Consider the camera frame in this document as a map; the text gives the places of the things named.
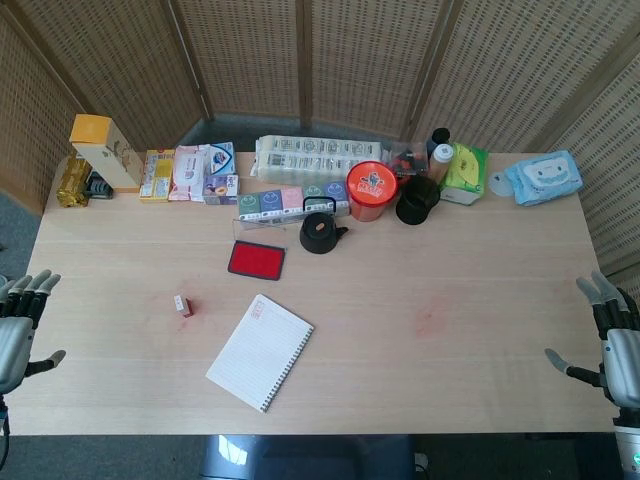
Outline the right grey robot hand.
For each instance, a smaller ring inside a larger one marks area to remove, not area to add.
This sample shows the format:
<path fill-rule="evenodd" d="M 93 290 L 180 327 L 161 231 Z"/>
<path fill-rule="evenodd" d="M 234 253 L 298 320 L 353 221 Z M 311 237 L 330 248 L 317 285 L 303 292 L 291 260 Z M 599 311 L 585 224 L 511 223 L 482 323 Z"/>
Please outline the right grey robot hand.
<path fill-rule="evenodd" d="M 591 305 L 600 339 L 602 366 L 598 371 L 577 367 L 554 350 L 544 353 L 550 363 L 568 377 L 600 388 L 620 408 L 639 407 L 639 309 L 623 289 L 601 272 L 579 277 L 576 285 Z"/>

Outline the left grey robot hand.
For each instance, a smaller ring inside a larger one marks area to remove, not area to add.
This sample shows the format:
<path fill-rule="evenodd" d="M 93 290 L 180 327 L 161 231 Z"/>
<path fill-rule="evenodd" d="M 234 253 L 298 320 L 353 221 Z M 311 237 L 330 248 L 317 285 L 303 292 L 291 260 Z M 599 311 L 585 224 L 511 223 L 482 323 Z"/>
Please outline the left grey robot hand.
<path fill-rule="evenodd" d="M 15 390 L 25 378 L 56 368 L 66 352 L 31 361 L 31 349 L 46 303 L 61 276 L 46 269 L 1 286 L 1 395 Z"/>

